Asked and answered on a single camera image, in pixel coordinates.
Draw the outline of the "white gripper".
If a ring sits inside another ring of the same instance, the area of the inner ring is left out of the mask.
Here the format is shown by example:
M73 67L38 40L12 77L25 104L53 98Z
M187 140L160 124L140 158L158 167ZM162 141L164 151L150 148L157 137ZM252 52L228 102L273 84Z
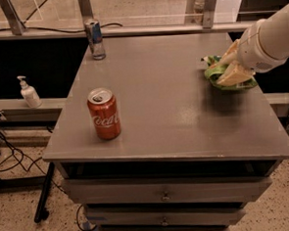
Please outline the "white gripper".
M234 40L219 61L211 64L213 68L228 66L218 78L217 85L232 86L242 83L251 79L254 71L264 73L285 63L285 59L274 59L263 48L260 37L264 22L261 19L248 27L240 40Z

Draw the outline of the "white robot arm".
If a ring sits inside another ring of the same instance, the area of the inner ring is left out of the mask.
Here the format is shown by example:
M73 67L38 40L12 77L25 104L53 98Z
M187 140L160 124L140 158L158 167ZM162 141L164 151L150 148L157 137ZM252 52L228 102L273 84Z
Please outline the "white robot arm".
M226 66L217 85L231 87L285 64L289 58L289 4L249 26L215 64Z

